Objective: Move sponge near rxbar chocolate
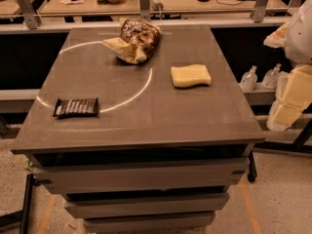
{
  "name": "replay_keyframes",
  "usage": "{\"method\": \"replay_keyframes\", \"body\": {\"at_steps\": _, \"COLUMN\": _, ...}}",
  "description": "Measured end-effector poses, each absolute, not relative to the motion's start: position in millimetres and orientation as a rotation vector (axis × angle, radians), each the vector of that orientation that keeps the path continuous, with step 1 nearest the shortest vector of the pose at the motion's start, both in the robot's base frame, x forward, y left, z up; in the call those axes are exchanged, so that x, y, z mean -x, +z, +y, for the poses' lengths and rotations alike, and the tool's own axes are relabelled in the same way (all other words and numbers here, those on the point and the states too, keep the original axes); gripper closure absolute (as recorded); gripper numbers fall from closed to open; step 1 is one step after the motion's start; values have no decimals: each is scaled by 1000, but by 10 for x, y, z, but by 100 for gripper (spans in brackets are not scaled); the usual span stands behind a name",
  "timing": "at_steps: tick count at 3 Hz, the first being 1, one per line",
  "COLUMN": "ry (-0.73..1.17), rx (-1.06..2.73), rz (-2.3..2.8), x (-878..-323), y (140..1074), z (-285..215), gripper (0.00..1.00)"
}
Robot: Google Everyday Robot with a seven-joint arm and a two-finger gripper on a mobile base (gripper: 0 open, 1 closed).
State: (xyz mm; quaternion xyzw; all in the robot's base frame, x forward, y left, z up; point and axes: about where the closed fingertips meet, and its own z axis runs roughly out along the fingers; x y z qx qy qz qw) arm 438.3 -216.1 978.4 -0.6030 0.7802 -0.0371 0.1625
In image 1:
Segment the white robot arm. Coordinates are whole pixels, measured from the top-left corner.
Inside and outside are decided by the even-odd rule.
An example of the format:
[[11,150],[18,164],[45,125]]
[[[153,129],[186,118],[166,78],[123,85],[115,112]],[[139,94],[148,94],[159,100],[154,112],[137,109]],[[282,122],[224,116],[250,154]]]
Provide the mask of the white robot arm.
[[265,38],[264,44],[282,47],[293,64],[290,73],[278,76],[276,99],[267,120],[269,130],[280,132],[312,103],[312,0],[306,0],[288,22]]

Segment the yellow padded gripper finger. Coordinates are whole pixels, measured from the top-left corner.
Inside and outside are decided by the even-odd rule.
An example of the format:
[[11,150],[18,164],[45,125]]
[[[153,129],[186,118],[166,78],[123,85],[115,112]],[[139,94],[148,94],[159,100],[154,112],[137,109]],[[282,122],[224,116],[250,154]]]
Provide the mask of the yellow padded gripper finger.
[[286,43],[286,32],[288,27],[289,23],[285,22],[277,30],[268,35],[264,39],[263,44],[271,48],[284,48]]
[[298,64],[290,73],[281,72],[275,97],[266,126],[281,132],[312,103],[312,65]]

